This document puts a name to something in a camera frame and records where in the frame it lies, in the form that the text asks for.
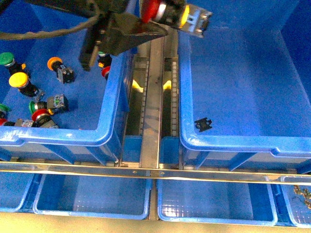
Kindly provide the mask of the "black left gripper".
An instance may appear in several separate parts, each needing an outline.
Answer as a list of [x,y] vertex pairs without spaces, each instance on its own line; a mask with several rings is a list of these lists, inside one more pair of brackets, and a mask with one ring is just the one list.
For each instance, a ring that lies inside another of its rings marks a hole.
[[99,46],[102,52],[117,56],[148,41],[164,37],[167,30],[160,25],[142,20],[130,13],[112,13],[108,25],[99,21],[87,29],[79,55],[84,71],[94,66]]

